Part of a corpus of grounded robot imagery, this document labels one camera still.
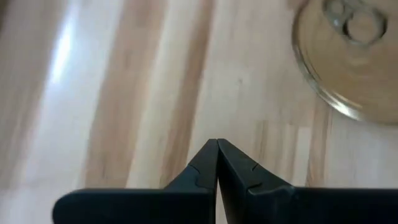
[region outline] wooden surface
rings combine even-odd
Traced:
[[[163,187],[209,138],[295,185],[398,187],[398,129],[340,115],[303,79],[298,5],[10,0],[0,223],[51,223],[54,201],[82,187]]]

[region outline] wood grain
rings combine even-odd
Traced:
[[[344,117],[300,73],[302,3],[10,0],[0,223],[51,223],[82,187],[163,187],[209,138],[295,185],[398,187],[398,129]]]

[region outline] black plastic piece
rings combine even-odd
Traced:
[[[229,224],[398,223],[398,190],[294,187],[224,139],[211,139],[162,190],[86,189],[62,197],[55,224],[215,223],[217,178]]]

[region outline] wooden floor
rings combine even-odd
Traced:
[[[398,187],[398,128],[340,115],[303,79],[298,5],[9,0],[0,223],[51,223],[82,187],[163,187],[209,138],[295,185]]]

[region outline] black object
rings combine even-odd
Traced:
[[[215,223],[217,178],[229,224],[398,223],[398,190],[294,187],[225,139],[210,139],[164,189],[77,190],[56,202],[53,220]]]

